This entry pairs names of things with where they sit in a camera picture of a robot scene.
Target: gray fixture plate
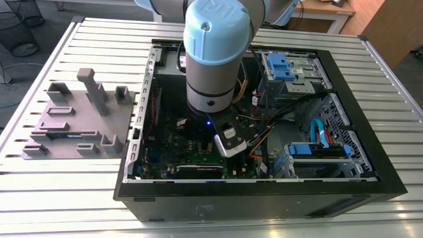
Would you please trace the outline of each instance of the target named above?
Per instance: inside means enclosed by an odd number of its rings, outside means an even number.
[[[106,135],[108,139],[113,139],[113,135],[117,135],[121,143],[126,141],[128,127],[130,122],[130,114],[133,110],[133,100],[134,92],[130,94],[129,104],[117,104],[114,99],[114,92],[105,91],[106,102],[105,105],[109,109],[109,114],[101,117],[93,104],[86,98],[86,91],[70,91],[72,94],[65,94],[66,103],[53,103],[48,101],[45,110],[41,114],[41,118],[33,131],[41,131],[38,129],[40,124],[44,122],[66,122],[69,124],[68,131],[98,131],[101,135]],[[53,107],[72,107],[74,109],[74,115],[65,116],[49,116],[46,111]],[[33,139],[28,140],[28,145],[36,143]],[[21,154],[22,159],[108,159],[120,158],[121,152],[118,154],[106,154],[100,146],[100,139],[97,140],[84,140],[81,138],[65,138],[53,139],[52,141],[37,142],[41,143],[46,149],[46,155],[30,155],[25,153]],[[81,156],[76,151],[76,145],[78,143],[93,143],[98,148],[98,154],[90,154]]]

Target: light blue robot joint cap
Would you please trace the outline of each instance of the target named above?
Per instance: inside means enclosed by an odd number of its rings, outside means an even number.
[[[221,65],[245,51],[249,14],[237,0],[196,0],[186,9],[184,45],[190,58],[205,65]]]

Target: white table leg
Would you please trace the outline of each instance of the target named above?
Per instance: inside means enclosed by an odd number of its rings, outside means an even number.
[[[329,27],[328,33],[329,34],[339,34],[344,24],[348,20],[349,15],[336,15],[336,20],[332,22],[332,25]]]

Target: orange wire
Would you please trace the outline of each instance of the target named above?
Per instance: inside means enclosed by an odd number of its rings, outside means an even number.
[[[269,132],[263,136],[263,138],[260,139],[258,143],[256,144],[256,146],[253,147],[253,149],[249,152],[249,157],[253,158],[254,155],[252,155],[252,153],[256,151],[256,149],[258,148],[260,144],[263,143],[264,139],[268,137],[268,135],[271,134],[271,130]]]

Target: power cord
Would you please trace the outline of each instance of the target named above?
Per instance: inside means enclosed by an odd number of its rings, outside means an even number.
[[[13,106],[16,106],[16,105],[18,105],[18,104],[20,104],[20,102],[18,102],[18,103],[14,103],[14,104],[10,104],[10,105],[6,105],[6,106],[1,106],[0,109],[2,109],[2,108],[10,108],[10,107],[13,107]]]
[[[4,66],[2,66],[2,63],[0,62],[1,74],[2,74],[2,84],[4,84],[6,87],[12,86],[12,84],[14,83],[14,79],[12,78],[12,80],[10,80],[9,82],[5,81],[5,71],[4,71],[4,70],[6,70],[8,68],[13,68],[13,67],[16,67],[16,66],[20,66],[20,65],[29,65],[29,66],[36,65],[36,66],[41,66],[41,67],[44,66],[44,65],[40,64],[40,63],[16,63],[16,64],[12,64],[12,65],[4,67]]]
[[[301,7],[301,10],[300,10],[300,13],[299,13],[299,18],[295,21],[295,27],[292,27],[291,30],[295,30],[299,27],[299,25],[300,25],[300,23],[303,21],[303,17],[304,17],[304,4],[303,4],[301,0],[299,0],[299,4],[300,4],[300,7]]]
[[[2,74],[2,84],[9,87],[14,83],[14,79],[12,78],[9,82],[5,81],[5,68],[2,67],[2,63],[0,62],[1,74]]]

